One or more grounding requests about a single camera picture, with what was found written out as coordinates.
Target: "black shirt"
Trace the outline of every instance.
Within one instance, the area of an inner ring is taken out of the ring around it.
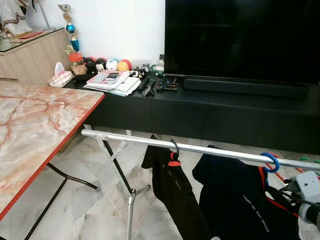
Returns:
[[[208,240],[209,229],[199,208],[192,186],[178,160],[170,162],[168,148],[148,146],[144,169],[152,168],[155,196],[164,203],[184,240]]]
[[[204,154],[192,171],[199,206],[221,240],[299,240],[298,218],[265,194],[267,172],[235,158]]]

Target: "marble floor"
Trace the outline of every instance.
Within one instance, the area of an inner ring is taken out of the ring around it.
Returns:
[[[98,130],[126,134],[121,129],[97,128]],[[149,138],[151,133],[133,132],[134,136]],[[235,145],[222,142],[158,135],[161,140],[174,138],[178,143],[198,146],[213,144],[225,150],[260,154],[273,152],[284,158],[298,160],[309,157],[319,160],[319,155],[288,152],[274,149]],[[119,141],[110,141],[115,150]],[[127,143],[118,156],[119,164],[133,188],[142,188],[152,182],[148,169],[140,167],[147,146]],[[199,200],[202,185],[192,177],[192,169],[201,154],[181,151],[182,168],[188,177],[193,192]],[[113,170],[106,154],[91,137],[78,134],[66,150],[58,153],[51,163],[64,171],[99,186],[93,190],[77,182],[67,181],[63,190],[44,216],[31,236],[31,240],[124,240],[128,213],[128,193]],[[281,167],[280,174],[285,178],[299,174],[290,167]],[[273,174],[269,184],[276,188],[282,182]],[[0,236],[7,240],[22,240],[36,218],[48,203],[63,178],[49,168],[45,168],[25,191],[5,218],[0,222]],[[313,225],[299,221],[302,240],[319,240],[319,232]],[[181,236],[165,206],[156,199],[151,189],[137,196],[133,212],[133,240],[181,240]]]

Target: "book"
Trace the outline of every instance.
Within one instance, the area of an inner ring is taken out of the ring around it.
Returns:
[[[85,85],[84,87],[86,87],[87,89],[99,90],[99,91],[103,91],[103,92],[107,92],[107,93],[111,93],[111,94],[125,97],[125,96],[128,96],[129,94],[131,94],[134,90],[136,90],[138,88],[138,86],[140,85],[140,83],[141,83],[141,81],[138,77],[128,77],[118,87],[113,88],[113,89],[109,89],[109,90],[103,89],[103,88],[98,88],[98,87],[92,87],[92,86],[88,86],[88,85]]]
[[[110,75],[118,74],[114,80],[108,80]],[[110,71],[103,70],[98,75],[86,81],[86,87],[99,88],[104,90],[111,90],[118,87],[121,83],[123,83],[127,77],[129,77],[129,71]]]

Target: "folding rack leg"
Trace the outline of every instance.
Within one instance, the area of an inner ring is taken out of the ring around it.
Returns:
[[[120,181],[125,185],[126,189],[129,192],[129,198],[128,198],[128,222],[127,222],[127,226],[126,226],[126,240],[131,240],[131,234],[132,234],[132,219],[133,219],[133,213],[134,213],[134,203],[135,203],[135,199],[136,196],[139,194],[142,194],[146,191],[148,191],[151,186],[147,185],[141,189],[134,189],[131,188],[128,180],[124,174],[124,172],[122,171],[118,161],[117,161],[117,156],[119,155],[120,151],[124,148],[124,146],[126,145],[126,141],[122,141],[120,143],[120,145],[118,146],[116,152],[114,153],[108,143],[107,140],[102,140],[101,138],[95,137],[99,146],[106,152],[108,153],[108,155],[110,155],[110,161],[113,161],[113,164],[115,166],[115,170],[116,173],[120,179]]]

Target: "soundbar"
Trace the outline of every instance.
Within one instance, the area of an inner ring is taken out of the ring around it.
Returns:
[[[185,76],[183,87],[191,90],[266,95],[287,98],[304,98],[308,93],[308,87],[300,83],[206,76]]]

